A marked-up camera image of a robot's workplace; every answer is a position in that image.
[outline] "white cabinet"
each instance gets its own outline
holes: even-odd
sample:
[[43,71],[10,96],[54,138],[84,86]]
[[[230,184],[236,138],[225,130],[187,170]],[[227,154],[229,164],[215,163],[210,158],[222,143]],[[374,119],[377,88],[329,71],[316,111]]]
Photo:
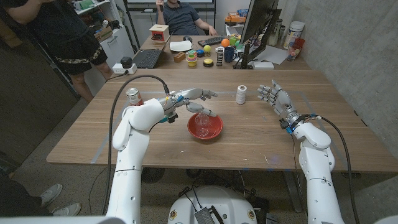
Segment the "white cabinet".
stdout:
[[[120,63],[120,60],[124,56],[132,58],[134,56],[134,51],[132,50],[126,27],[122,24],[114,0],[95,2],[94,8],[98,7],[98,5],[100,5],[105,17],[118,20],[121,25],[121,28],[113,30],[113,35],[111,37],[108,37],[106,40],[100,43],[106,55],[108,56],[106,63],[112,68],[115,63]],[[85,9],[84,12],[77,11],[77,13],[81,15],[89,13],[90,11],[91,9]],[[92,94],[96,95],[105,84],[105,79],[103,78],[101,72],[98,71],[93,65],[91,65],[91,67],[92,68],[89,71],[85,72],[85,80]]]

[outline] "red bowl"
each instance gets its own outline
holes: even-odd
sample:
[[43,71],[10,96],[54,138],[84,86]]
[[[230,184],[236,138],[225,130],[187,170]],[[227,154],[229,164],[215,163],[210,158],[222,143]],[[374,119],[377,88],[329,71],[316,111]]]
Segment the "red bowl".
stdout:
[[223,129],[223,120],[221,120],[220,116],[212,117],[209,116],[209,126],[205,126],[204,128],[207,128],[209,133],[205,137],[201,137],[197,135],[197,124],[195,122],[195,118],[198,116],[198,113],[194,114],[188,121],[188,131],[191,133],[191,135],[195,136],[198,139],[212,139],[217,137],[217,135],[220,134],[221,130]]

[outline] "monitor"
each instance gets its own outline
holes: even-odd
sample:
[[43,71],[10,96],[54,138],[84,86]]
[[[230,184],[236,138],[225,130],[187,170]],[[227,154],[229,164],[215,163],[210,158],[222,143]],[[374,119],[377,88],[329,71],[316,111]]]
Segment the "monitor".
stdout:
[[276,21],[280,16],[280,9],[276,9],[278,0],[251,0],[248,10],[248,16],[243,27],[243,33],[240,43],[245,43],[254,35],[263,33],[260,46],[249,54],[248,46],[245,46],[245,53],[242,60],[242,67],[246,68],[247,63],[257,57],[262,51],[266,49],[267,40],[271,32],[275,29]]

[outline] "table leg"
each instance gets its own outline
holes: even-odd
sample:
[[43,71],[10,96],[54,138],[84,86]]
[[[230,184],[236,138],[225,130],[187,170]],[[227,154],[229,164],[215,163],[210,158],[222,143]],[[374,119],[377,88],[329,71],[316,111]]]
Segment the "table leg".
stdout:
[[300,203],[300,195],[297,190],[296,183],[294,181],[294,173],[293,172],[283,172],[284,178],[287,186],[287,190],[289,191],[290,199],[292,200],[293,209],[295,212],[302,212],[303,208]]

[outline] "wall outlet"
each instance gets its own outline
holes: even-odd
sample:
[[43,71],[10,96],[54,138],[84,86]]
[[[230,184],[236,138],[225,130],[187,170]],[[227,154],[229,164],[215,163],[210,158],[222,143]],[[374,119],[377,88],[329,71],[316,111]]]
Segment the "wall outlet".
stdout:
[[124,74],[126,71],[129,72],[128,74],[134,74],[137,71],[137,65],[134,63],[131,68],[123,68],[122,64],[116,63],[112,70],[115,74]]

